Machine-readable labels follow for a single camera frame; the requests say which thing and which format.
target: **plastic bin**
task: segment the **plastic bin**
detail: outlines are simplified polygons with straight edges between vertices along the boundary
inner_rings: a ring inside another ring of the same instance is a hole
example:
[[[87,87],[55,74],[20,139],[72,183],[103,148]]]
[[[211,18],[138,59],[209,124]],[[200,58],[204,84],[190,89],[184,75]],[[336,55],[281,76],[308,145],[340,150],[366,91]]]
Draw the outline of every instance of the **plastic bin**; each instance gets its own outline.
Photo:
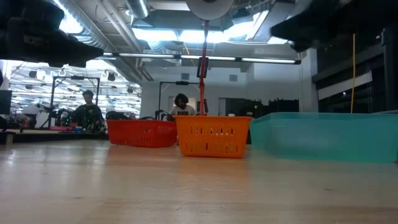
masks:
[[[273,113],[251,122],[252,146],[286,159],[394,162],[398,116]]]
[[[107,120],[112,144],[139,147],[169,147],[177,139],[174,122],[153,120]]]
[[[250,117],[176,116],[184,156],[242,158]]]

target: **man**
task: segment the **man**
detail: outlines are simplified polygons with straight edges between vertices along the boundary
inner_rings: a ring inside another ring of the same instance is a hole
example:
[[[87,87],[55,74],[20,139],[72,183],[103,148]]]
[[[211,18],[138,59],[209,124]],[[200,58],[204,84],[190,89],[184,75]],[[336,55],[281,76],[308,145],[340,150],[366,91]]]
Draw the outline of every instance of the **man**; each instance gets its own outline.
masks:
[[[197,115],[197,111],[190,105],[187,105],[188,97],[184,94],[178,94],[174,99],[174,104],[176,106],[173,107],[170,114],[174,115],[185,115],[185,116],[195,116]],[[173,121],[172,117],[167,117],[169,121]]]
[[[78,122],[78,125],[87,129],[96,129],[104,121],[101,109],[93,103],[94,93],[90,90],[83,92],[83,97],[86,104],[79,106],[73,112],[73,120]]]

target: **orange basket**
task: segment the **orange basket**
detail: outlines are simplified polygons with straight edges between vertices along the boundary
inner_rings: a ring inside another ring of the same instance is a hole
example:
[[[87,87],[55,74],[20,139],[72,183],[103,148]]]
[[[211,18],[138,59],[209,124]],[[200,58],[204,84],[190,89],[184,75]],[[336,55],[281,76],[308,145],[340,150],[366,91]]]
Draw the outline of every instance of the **orange basket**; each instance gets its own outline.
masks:
[[[107,120],[112,144],[139,147],[169,147],[177,139],[174,122],[153,120]]]
[[[184,156],[242,158],[250,117],[176,116]]]

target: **wooden table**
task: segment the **wooden table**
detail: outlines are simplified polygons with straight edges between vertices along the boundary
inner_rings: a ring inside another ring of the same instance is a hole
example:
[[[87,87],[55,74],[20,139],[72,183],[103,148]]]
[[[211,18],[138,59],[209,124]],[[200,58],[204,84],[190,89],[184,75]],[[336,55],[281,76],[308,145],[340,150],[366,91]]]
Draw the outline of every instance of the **wooden table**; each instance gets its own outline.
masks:
[[[182,157],[107,141],[0,148],[1,224],[398,223],[398,168]]]

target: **white shirt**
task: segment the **white shirt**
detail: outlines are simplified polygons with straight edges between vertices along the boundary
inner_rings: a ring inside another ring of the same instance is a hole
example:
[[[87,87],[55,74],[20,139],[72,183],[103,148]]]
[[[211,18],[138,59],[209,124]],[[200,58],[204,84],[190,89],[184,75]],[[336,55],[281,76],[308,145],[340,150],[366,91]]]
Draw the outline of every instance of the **white shirt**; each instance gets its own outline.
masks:
[[[184,109],[181,109],[179,106],[174,106],[170,111],[171,115],[185,115],[185,116],[195,116],[197,111],[190,105],[185,106]]]

